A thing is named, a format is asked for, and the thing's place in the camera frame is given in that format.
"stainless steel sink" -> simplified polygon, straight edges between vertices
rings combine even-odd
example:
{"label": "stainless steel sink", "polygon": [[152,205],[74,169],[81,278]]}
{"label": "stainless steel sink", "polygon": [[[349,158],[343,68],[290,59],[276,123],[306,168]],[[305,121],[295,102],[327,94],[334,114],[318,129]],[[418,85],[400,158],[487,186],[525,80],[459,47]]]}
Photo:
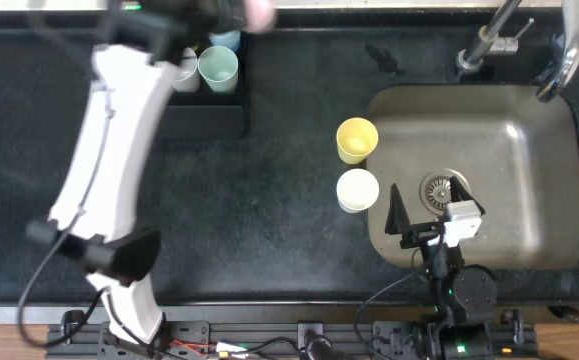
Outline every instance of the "stainless steel sink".
{"label": "stainless steel sink", "polygon": [[385,234],[398,185],[411,223],[432,221],[458,174],[486,209],[478,235],[461,242],[467,263],[491,268],[572,268],[579,263],[579,146],[560,97],[530,86],[402,86],[379,93],[369,119],[380,141],[367,170],[380,184],[369,234],[387,261],[410,266],[412,250]]}

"chrome faucet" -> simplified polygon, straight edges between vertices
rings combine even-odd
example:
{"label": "chrome faucet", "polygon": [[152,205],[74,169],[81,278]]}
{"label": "chrome faucet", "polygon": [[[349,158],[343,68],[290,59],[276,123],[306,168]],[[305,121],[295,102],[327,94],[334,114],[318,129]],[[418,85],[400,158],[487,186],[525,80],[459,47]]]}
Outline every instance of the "chrome faucet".
{"label": "chrome faucet", "polygon": [[[487,26],[478,31],[471,47],[458,53],[456,66],[461,71],[473,73],[480,70],[483,58],[498,40],[498,33],[509,20],[522,0],[506,0]],[[560,68],[538,89],[536,96],[542,102],[551,101],[567,86],[579,65],[579,0],[562,0],[565,24],[565,43]]]}

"faucet handle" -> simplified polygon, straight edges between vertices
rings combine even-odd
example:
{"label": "faucet handle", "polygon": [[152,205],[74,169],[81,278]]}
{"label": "faucet handle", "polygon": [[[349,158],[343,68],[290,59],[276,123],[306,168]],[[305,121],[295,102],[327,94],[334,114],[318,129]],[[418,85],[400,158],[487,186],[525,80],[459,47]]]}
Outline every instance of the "faucet handle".
{"label": "faucet handle", "polygon": [[489,51],[487,51],[488,55],[513,55],[515,53],[518,52],[518,39],[520,39],[520,37],[527,32],[527,30],[529,29],[529,27],[531,27],[531,25],[533,25],[533,23],[535,22],[535,20],[533,18],[529,19],[529,22],[527,23],[527,25],[525,25],[525,27],[522,28],[522,30],[520,30],[520,32],[514,36],[513,38],[511,37],[499,37],[497,38],[493,44],[491,45],[491,48],[489,49]]}

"countertop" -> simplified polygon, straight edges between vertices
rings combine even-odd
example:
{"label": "countertop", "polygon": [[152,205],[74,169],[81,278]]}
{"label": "countertop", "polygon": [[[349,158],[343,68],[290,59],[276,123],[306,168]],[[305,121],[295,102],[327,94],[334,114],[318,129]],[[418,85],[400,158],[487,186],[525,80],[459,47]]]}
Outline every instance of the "countertop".
{"label": "countertop", "polygon": [[[519,53],[493,59],[482,76],[462,83],[536,83],[560,18],[532,11],[521,11],[506,30],[536,17]],[[250,37],[247,134],[157,140],[150,154],[138,216],[163,234],[153,270],[157,300],[353,302],[406,274],[374,250],[366,214],[338,206],[335,185],[348,166],[336,153],[335,131],[365,115],[387,87],[460,83],[455,54],[490,16],[283,13],[278,31]],[[86,52],[92,21],[77,23],[63,32]],[[579,131],[579,70],[563,96]],[[17,301],[44,255],[23,238],[24,228],[55,201],[86,97],[84,75],[61,49],[28,31],[0,29],[0,304]],[[493,270],[499,303],[579,303],[579,266]],[[412,279],[384,300],[422,304],[427,293]],[[75,264],[54,259],[31,298],[76,304],[92,296]]]}

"drain strainer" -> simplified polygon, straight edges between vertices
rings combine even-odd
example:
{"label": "drain strainer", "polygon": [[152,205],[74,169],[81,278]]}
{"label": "drain strainer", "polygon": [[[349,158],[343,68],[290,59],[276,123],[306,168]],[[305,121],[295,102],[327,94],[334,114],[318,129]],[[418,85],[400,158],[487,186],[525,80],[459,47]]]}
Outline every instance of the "drain strainer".
{"label": "drain strainer", "polygon": [[469,183],[462,174],[451,169],[434,171],[425,176],[420,184],[420,198],[422,203],[436,215],[442,215],[447,204],[451,202],[451,183],[449,179],[456,176],[458,181],[471,193]]}

